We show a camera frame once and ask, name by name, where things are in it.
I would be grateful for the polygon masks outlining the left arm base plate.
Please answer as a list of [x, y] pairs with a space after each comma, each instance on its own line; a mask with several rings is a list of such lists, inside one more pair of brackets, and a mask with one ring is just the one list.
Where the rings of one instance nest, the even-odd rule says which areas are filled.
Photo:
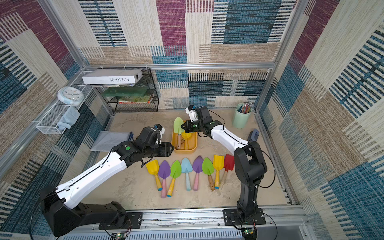
[[136, 230], [141, 228], [143, 212], [126, 212], [121, 229]]

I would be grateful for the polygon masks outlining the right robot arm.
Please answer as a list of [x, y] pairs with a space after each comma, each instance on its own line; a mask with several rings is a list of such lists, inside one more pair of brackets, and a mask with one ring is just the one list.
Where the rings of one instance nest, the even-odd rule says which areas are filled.
[[237, 202], [237, 215], [243, 223], [249, 222], [261, 214], [257, 203], [259, 184], [268, 171], [260, 145], [243, 140], [227, 130], [220, 121], [213, 120], [206, 106], [186, 108], [189, 120], [182, 124], [187, 133], [202, 132], [219, 142], [234, 156], [235, 173], [241, 182], [241, 195]]

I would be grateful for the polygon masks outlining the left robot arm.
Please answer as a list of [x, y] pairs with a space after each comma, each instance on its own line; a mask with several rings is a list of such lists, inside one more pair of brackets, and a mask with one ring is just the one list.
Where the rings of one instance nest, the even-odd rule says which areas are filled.
[[79, 226], [100, 224], [122, 229], [128, 225], [127, 212], [118, 202], [105, 205], [84, 204], [82, 200], [115, 174], [144, 158], [169, 157], [174, 147], [162, 142], [165, 128], [161, 125], [145, 127], [133, 141], [121, 142], [98, 163], [57, 186], [41, 190], [40, 206], [55, 237], [61, 237]]

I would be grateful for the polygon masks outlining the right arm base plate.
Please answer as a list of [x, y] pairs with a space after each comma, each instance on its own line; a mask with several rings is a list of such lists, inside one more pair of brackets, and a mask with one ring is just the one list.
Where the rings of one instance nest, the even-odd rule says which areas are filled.
[[265, 225], [265, 214], [261, 208], [253, 209], [244, 214], [239, 209], [224, 209], [224, 222], [226, 226]]

